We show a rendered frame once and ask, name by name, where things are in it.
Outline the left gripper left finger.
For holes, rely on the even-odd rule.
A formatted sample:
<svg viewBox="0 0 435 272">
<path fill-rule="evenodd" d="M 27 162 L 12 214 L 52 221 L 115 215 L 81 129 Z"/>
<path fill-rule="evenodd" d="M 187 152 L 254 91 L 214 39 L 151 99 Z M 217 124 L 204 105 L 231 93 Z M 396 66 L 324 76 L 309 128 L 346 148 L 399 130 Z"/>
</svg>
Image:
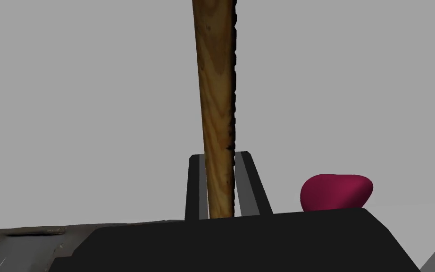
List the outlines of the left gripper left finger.
<svg viewBox="0 0 435 272">
<path fill-rule="evenodd" d="M 204 154 L 194 154 L 189 158 L 185 202 L 185 221 L 209 218 L 207 181 Z"/>
</svg>

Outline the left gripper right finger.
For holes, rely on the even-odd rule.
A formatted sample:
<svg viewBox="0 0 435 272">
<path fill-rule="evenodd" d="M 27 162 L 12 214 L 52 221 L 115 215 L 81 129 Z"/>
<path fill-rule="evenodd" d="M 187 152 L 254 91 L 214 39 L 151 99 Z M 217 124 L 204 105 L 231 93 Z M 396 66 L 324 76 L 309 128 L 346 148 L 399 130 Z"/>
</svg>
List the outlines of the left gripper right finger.
<svg viewBox="0 0 435 272">
<path fill-rule="evenodd" d="M 273 214 L 256 165 L 249 152 L 235 153 L 234 175 L 241 216 Z"/>
</svg>

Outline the wooden board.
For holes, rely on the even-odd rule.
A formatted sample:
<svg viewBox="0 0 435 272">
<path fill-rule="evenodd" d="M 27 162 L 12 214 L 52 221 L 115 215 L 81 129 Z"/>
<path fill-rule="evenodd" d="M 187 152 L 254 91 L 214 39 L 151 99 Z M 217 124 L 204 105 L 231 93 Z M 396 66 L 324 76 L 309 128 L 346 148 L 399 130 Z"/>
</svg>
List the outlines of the wooden board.
<svg viewBox="0 0 435 272">
<path fill-rule="evenodd" d="M 209 217 L 234 216 L 237 0 L 192 0 Z"/>
</svg>

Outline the dark red rounded object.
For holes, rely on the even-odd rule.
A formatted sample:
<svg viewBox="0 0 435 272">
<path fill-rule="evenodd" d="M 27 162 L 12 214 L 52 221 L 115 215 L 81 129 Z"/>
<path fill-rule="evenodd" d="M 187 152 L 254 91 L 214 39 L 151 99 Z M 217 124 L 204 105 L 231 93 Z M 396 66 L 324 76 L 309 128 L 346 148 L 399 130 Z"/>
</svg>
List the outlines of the dark red rounded object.
<svg viewBox="0 0 435 272">
<path fill-rule="evenodd" d="M 303 183 L 300 203 L 305 212 L 361 208 L 373 188 L 373 182 L 361 175 L 319 174 Z"/>
</svg>

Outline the flat brown object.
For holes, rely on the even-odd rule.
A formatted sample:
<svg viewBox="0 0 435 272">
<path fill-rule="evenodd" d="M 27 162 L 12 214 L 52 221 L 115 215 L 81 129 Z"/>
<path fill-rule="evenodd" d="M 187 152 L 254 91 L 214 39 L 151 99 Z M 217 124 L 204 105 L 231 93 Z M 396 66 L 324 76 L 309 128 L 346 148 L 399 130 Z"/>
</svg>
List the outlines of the flat brown object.
<svg viewBox="0 0 435 272">
<path fill-rule="evenodd" d="M 21 227 L 9 229 L 5 232 L 7 236 L 49 236 L 65 234 L 66 226 L 38 226 L 38 227 Z"/>
</svg>

